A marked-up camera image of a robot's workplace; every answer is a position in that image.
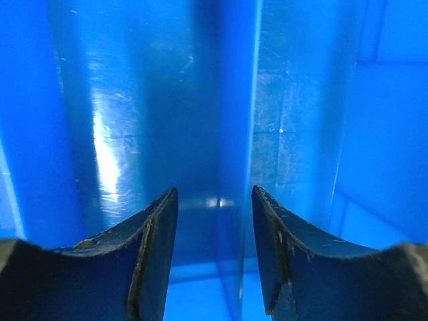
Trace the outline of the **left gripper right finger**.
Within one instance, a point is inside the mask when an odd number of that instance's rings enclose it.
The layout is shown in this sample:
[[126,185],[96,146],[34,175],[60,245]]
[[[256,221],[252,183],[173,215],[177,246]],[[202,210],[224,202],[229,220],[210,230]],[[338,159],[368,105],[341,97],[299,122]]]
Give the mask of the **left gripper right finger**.
[[265,312],[273,320],[426,320],[427,246],[376,250],[251,193]]

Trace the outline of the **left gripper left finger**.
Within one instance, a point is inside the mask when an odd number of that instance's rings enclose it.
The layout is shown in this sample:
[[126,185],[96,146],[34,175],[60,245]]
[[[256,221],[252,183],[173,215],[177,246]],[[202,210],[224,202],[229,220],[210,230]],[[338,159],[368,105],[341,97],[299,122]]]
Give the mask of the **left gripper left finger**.
[[73,247],[1,241],[2,320],[162,320],[178,193]]

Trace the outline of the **blue plastic divided bin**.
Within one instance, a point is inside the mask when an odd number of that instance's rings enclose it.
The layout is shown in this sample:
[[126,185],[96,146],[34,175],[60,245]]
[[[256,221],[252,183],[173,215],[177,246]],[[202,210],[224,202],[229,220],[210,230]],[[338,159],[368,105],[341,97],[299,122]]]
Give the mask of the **blue plastic divided bin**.
[[176,189],[162,320],[273,320],[256,186],[427,246],[426,1],[1,2],[1,241],[73,247]]

